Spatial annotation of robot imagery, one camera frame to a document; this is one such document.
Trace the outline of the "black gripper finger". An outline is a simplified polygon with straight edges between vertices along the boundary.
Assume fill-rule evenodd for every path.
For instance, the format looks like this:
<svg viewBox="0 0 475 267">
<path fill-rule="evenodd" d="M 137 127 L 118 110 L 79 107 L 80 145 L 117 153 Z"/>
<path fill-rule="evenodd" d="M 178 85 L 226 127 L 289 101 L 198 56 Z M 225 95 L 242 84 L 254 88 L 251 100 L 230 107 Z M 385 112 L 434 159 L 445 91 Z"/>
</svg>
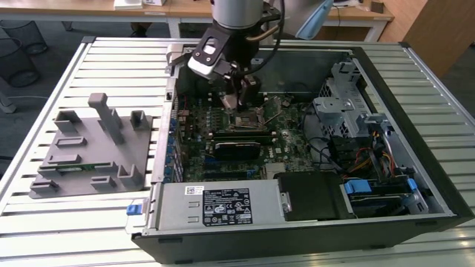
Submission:
<svg viewBox="0 0 475 267">
<path fill-rule="evenodd" d="M 241 85 L 239 111 L 245 111 L 261 91 L 261 79 L 257 76 L 246 76 L 241 81 Z"/>
</svg>

